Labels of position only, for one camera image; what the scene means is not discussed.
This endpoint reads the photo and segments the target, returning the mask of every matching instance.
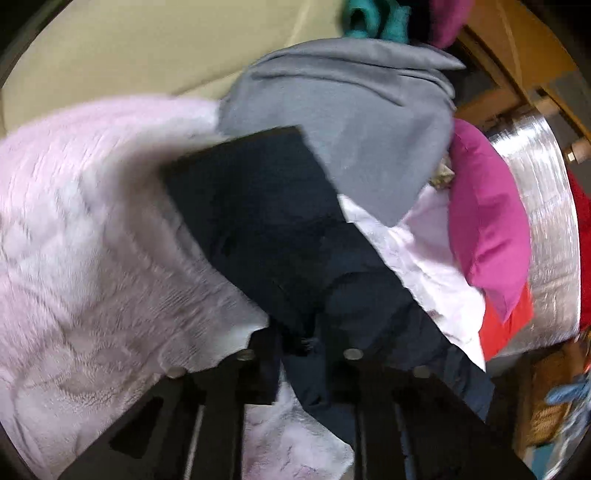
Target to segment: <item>red fabric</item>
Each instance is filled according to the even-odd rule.
[[[485,297],[485,301],[486,309],[479,335],[484,360],[488,362],[509,343],[509,340],[517,332],[530,322],[534,317],[534,306],[531,300],[530,288],[527,284],[521,292],[517,305],[505,323],[501,323],[501,318],[488,297]]]
[[[581,320],[580,329],[591,326],[591,200],[567,169],[570,191],[573,192],[574,207],[579,222],[579,244],[581,251]]]

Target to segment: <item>gray hoodie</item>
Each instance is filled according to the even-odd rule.
[[[296,125],[336,188],[388,226],[414,204],[447,151],[464,68],[432,47],[314,40],[248,68],[220,108],[230,136]]]

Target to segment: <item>navy blue jacket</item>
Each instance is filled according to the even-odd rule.
[[[452,345],[357,227],[295,128],[181,159],[169,195],[207,259],[281,326],[287,378],[304,409],[353,442],[327,379],[343,351],[411,370],[426,365],[481,418],[493,384]]]

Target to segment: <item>magenta fabric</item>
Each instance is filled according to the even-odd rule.
[[[527,282],[530,226],[509,167],[473,125],[456,119],[450,146],[449,238],[467,282],[506,321]]]
[[[429,43],[448,48],[468,20],[474,0],[430,0],[431,34]]]

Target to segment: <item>metal rivet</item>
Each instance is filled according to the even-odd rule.
[[[170,367],[166,372],[166,376],[169,378],[180,378],[187,373],[185,367]]]
[[[347,360],[361,360],[363,358],[363,352],[358,348],[347,348],[347,350],[343,352],[343,356]]]
[[[250,362],[256,358],[255,351],[249,348],[245,348],[244,350],[240,350],[236,354],[236,358],[241,362]]]
[[[416,378],[429,378],[431,376],[431,371],[429,370],[429,367],[419,365],[418,367],[413,368],[413,375]]]

